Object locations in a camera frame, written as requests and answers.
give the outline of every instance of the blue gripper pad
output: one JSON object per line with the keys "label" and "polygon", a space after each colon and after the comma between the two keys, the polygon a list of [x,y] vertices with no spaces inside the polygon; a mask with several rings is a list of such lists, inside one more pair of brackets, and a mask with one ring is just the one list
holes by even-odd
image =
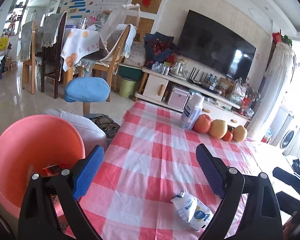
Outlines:
{"label": "blue gripper pad", "polygon": [[85,159],[79,160],[72,172],[74,174],[73,196],[78,201],[84,196],[90,187],[93,178],[97,174],[104,158],[103,148],[97,145]]}
{"label": "blue gripper pad", "polygon": [[223,199],[226,194],[225,177],[218,170],[218,163],[204,144],[197,146],[196,157],[213,193]]}

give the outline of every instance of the television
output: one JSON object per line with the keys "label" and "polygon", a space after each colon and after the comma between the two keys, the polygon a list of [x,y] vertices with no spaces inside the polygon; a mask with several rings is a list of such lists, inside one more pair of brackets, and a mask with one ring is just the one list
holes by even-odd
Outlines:
{"label": "television", "polygon": [[220,23],[190,10],[176,52],[245,81],[256,48]]}

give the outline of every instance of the drawer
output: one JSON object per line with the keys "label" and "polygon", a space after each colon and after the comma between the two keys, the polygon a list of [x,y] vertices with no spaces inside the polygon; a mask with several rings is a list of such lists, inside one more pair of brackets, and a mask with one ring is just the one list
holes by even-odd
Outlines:
{"label": "drawer", "polygon": [[212,120],[221,119],[221,117],[223,115],[223,112],[224,112],[224,110],[219,109],[219,108],[217,108],[215,106],[212,106],[210,104],[207,104],[205,102],[202,105],[202,113],[210,116],[210,118]]}
{"label": "drawer", "polygon": [[143,95],[145,97],[161,101],[164,91],[167,88],[168,82],[169,81],[166,79],[156,77],[154,75],[149,75]]}
{"label": "drawer", "polygon": [[229,126],[232,126],[234,128],[236,128],[239,125],[245,126],[245,124],[247,122],[246,119],[244,119],[236,114],[233,114],[229,111],[224,111],[221,119],[226,121]]}

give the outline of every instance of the blue cushion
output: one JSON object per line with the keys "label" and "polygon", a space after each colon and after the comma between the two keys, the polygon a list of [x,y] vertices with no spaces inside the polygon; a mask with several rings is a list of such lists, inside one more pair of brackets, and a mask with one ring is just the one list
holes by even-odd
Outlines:
{"label": "blue cushion", "polygon": [[110,94],[110,87],[103,78],[79,77],[71,80],[65,89],[64,100],[73,102],[103,102]]}

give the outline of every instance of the trash can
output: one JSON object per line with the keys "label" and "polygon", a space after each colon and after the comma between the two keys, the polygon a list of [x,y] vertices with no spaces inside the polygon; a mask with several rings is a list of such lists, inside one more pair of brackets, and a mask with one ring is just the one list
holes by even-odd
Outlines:
{"label": "trash can", "polygon": [[119,95],[123,98],[129,98],[134,95],[134,90],[136,88],[137,81],[121,77],[121,83],[119,88]]}
{"label": "trash can", "polygon": [[[0,203],[19,218],[27,188],[27,175],[44,175],[49,165],[65,163],[73,168],[85,158],[79,132],[67,121],[51,115],[21,119],[0,136]],[[58,216],[63,214],[59,201],[54,203]]]}

